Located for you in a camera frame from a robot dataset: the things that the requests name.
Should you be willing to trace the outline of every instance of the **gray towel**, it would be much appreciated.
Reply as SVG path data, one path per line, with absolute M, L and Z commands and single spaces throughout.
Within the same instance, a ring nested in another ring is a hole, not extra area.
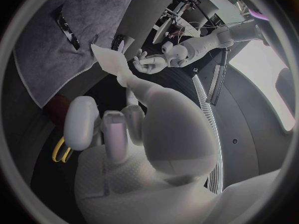
M 92 43 L 111 48 L 115 32 L 131 0 L 48 0 L 21 34 L 14 57 L 18 73 L 42 108 L 72 78 L 96 62 Z M 62 14 L 80 43 L 67 39 L 55 16 Z

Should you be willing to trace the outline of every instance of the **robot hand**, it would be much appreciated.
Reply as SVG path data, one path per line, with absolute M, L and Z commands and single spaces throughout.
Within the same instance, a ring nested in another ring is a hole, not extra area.
M 167 62 L 163 55 L 147 56 L 147 52 L 138 50 L 137 56 L 134 57 L 133 64 L 135 68 L 142 73 L 154 74 L 167 67 Z

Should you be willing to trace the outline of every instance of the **pink light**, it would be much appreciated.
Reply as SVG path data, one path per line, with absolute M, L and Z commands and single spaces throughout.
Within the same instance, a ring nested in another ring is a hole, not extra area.
M 252 16 L 256 17 L 256 18 L 259 18 L 259 19 L 262 19 L 262 20 L 269 21 L 269 19 L 268 19 L 267 17 L 263 16 L 262 14 L 256 13 L 256 12 L 250 10 L 250 9 L 249 9 L 249 13 L 250 13 Z

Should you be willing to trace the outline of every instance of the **white surface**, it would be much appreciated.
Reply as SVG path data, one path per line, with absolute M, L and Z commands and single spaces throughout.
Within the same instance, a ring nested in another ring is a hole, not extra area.
M 286 131 L 293 128 L 295 119 L 278 94 L 275 83 L 279 72 L 286 67 L 275 51 L 262 41 L 251 41 L 230 64 L 248 77 L 267 97 Z
M 211 0 L 219 10 L 216 14 L 223 20 L 224 23 L 244 21 L 238 9 L 228 0 Z

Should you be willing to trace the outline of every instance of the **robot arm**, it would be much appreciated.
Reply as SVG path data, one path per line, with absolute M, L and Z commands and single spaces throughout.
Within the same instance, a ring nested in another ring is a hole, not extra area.
M 184 67 L 199 60 L 212 49 L 230 47 L 235 42 L 249 40 L 263 40 L 267 44 L 254 20 L 231 27 L 221 26 L 207 36 L 193 37 L 176 46 L 168 41 L 162 47 L 165 49 L 162 50 L 163 58 L 168 67 Z M 166 67 L 165 63 L 156 63 L 153 66 L 151 62 L 152 60 L 146 57 L 143 57 L 142 62 L 136 57 L 134 66 L 140 72 L 147 74 L 157 73 Z

